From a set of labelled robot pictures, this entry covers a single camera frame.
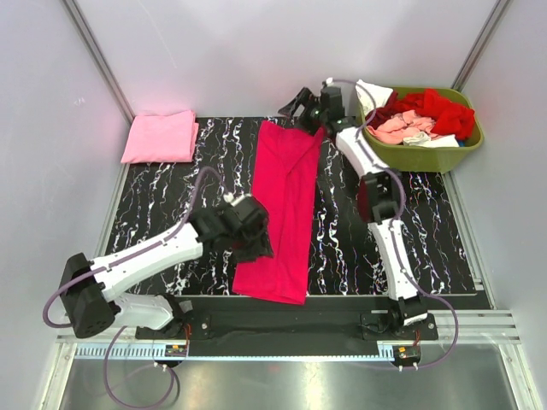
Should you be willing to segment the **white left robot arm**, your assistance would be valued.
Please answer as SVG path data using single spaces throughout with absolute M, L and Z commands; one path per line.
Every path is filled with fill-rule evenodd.
M 139 326 L 177 337 L 184 330 L 185 315 L 173 297 L 130 295 L 128 289 L 169 267 L 227 249 L 239 261 L 273 254 L 268 212 L 251 198 L 237 206 L 198 209 L 187 221 L 94 261 L 82 253 L 73 255 L 59 285 L 68 326 L 80 339 L 111 325 Z

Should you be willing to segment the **magenta t shirt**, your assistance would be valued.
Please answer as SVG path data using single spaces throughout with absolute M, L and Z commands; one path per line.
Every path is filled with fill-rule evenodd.
M 232 291 L 270 302 L 305 303 L 323 132 L 311 136 L 264 121 L 251 191 L 268 211 L 272 257 L 238 263 Z

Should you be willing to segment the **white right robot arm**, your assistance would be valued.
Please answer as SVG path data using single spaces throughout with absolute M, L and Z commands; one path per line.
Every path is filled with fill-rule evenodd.
M 380 159 L 362 129 L 345 113 L 337 86 L 323 85 L 319 96 L 303 87 L 279 114 L 294 119 L 308 134 L 323 130 L 359 177 L 359 215 L 377 243 L 388 286 L 388 313 L 377 332 L 389 330 L 395 337 L 410 337 L 426 319 L 427 310 L 403 241 L 401 215 L 406 196 L 400 172 Z

